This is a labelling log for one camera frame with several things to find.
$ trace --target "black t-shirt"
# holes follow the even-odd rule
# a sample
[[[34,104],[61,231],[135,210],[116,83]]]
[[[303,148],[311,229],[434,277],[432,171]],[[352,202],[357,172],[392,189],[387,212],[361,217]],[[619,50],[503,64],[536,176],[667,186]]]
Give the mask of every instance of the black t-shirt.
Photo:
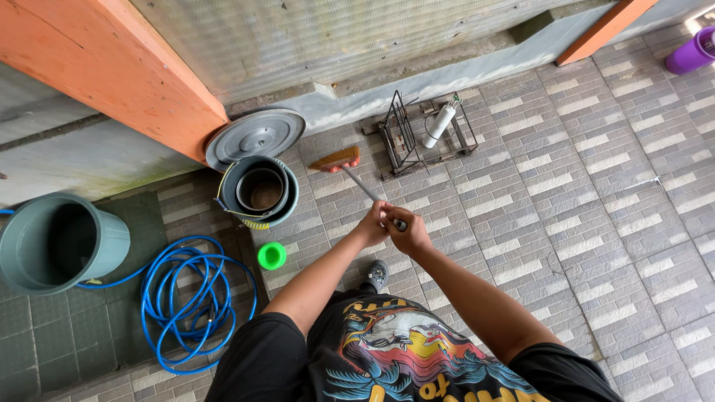
[[[338,299],[307,340],[281,313],[243,325],[206,402],[621,401],[593,361],[561,345],[533,345],[507,368],[418,303],[364,293]]]

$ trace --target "orange pillar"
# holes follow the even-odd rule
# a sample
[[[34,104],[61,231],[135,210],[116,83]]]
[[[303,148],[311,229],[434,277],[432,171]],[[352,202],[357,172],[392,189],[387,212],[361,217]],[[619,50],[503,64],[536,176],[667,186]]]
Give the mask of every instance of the orange pillar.
[[[556,59],[563,66],[591,56],[658,0],[621,0]]]
[[[0,57],[199,162],[207,136],[228,122],[129,0],[0,1]]]

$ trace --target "broom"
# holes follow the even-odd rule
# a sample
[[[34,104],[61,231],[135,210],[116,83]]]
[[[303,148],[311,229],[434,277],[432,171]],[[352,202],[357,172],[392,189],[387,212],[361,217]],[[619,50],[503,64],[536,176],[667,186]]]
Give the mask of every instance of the broom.
[[[342,169],[350,176],[355,183],[360,186],[361,189],[372,198],[373,201],[377,201],[380,198],[363,183],[358,176],[348,169],[348,167],[355,167],[360,163],[360,148],[357,145],[353,145],[350,148],[341,149],[340,151],[333,152],[332,154],[320,158],[315,162],[311,163],[308,167],[310,169],[320,170],[321,172],[335,173]],[[404,232],[407,230],[407,223],[404,220],[394,219],[395,227]]]

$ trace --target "shoe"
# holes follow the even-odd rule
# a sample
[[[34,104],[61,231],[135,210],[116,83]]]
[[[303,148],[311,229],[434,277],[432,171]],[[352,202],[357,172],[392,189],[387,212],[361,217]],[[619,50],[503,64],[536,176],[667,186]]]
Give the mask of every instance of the shoe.
[[[372,263],[370,272],[365,277],[365,281],[360,285],[360,289],[364,289],[366,285],[370,285],[375,289],[375,293],[379,293],[388,282],[390,271],[385,261],[375,260]]]

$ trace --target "green plastic container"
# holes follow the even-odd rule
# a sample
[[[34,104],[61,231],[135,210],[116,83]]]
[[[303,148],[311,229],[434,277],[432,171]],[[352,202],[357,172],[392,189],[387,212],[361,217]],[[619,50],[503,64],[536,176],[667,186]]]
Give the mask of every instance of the green plastic container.
[[[82,197],[28,201],[0,232],[0,277],[27,295],[53,295],[110,273],[129,252],[129,230]]]
[[[285,247],[279,242],[266,243],[258,250],[258,263],[269,271],[285,264]]]

